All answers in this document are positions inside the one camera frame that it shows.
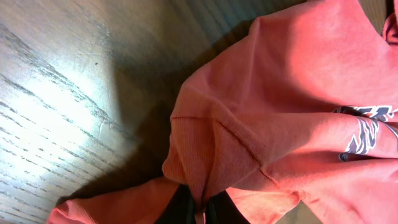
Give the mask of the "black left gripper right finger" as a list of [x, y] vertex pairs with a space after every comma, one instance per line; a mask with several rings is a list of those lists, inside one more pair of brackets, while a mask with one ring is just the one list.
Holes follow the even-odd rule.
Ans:
[[249, 224], [235, 206], [227, 191], [209, 199], [205, 210], [206, 224]]

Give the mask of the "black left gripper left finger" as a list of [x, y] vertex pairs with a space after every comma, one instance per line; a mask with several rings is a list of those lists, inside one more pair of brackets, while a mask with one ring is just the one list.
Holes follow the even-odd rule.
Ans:
[[179, 185], [155, 224], [196, 224], [195, 204], [186, 185]]

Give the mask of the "red printed t-shirt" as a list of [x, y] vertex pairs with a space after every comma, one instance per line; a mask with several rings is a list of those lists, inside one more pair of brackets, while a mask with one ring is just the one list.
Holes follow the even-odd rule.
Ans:
[[397, 12], [378, 34], [358, 1], [258, 17], [191, 75], [163, 176], [56, 206], [49, 223], [155, 223], [179, 185], [205, 223], [227, 191], [249, 223], [304, 203], [323, 223], [397, 222]]

